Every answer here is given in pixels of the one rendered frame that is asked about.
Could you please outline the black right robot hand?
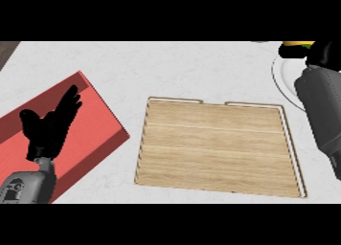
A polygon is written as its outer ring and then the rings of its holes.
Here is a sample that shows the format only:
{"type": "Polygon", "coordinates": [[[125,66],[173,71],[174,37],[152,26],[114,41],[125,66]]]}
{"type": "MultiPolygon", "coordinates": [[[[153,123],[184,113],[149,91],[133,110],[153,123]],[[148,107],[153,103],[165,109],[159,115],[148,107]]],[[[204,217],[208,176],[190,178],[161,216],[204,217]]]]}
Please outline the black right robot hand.
{"type": "Polygon", "coordinates": [[[319,40],[310,48],[302,46],[279,47],[282,58],[305,58],[307,66],[319,66],[341,71],[341,41],[319,40]]]}

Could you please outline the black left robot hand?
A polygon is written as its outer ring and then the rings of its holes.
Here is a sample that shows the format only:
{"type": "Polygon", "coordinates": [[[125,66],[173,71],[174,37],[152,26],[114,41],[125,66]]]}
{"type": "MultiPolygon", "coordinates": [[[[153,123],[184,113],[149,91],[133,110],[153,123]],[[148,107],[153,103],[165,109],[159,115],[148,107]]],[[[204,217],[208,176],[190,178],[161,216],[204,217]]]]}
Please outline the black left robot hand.
{"type": "Polygon", "coordinates": [[[52,159],[58,157],[81,106],[78,86],[72,85],[55,110],[47,113],[44,118],[40,118],[38,114],[29,109],[19,112],[22,133],[29,141],[28,161],[34,161],[41,157],[52,159]]]}

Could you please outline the yellow lemon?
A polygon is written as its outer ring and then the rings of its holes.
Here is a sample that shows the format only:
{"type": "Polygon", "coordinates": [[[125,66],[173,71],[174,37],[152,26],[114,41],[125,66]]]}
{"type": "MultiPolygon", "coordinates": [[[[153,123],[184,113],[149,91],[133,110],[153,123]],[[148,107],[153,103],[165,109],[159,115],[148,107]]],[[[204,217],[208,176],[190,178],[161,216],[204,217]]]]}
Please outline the yellow lemon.
{"type": "Polygon", "coordinates": [[[305,48],[310,48],[316,41],[283,41],[285,46],[302,46],[305,48]]]}

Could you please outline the white plate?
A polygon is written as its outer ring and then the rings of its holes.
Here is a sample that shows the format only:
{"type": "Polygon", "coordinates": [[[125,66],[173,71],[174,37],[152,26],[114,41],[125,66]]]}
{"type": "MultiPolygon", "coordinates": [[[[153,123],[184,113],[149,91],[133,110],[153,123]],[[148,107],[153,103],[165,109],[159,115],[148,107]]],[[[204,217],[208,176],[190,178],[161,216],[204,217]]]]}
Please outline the white plate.
{"type": "Polygon", "coordinates": [[[341,71],[332,71],[323,67],[308,67],[305,65],[305,58],[282,58],[274,57],[271,64],[271,76],[277,89],[285,96],[289,103],[301,110],[305,111],[302,102],[297,95],[295,81],[302,76],[302,73],[323,71],[341,78],[341,71]]]}

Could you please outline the wooden tray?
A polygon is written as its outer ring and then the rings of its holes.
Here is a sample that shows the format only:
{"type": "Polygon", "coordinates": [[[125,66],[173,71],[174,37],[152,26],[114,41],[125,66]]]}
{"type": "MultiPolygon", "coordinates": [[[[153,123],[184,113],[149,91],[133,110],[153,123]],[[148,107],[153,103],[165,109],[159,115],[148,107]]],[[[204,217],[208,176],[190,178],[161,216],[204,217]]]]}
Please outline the wooden tray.
{"type": "Polygon", "coordinates": [[[307,197],[285,106],[150,97],[134,183],[307,197]]]}

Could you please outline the red placemat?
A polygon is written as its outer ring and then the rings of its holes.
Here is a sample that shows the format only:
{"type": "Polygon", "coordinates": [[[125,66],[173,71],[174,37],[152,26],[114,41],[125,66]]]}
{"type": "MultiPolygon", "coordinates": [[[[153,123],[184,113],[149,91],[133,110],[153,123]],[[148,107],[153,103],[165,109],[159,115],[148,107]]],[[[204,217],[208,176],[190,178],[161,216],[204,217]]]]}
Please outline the red placemat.
{"type": "Polygon", "coordinates": [[[49,203],[128,139],[86,76],[0,118],[0,203],[49,203]]]}

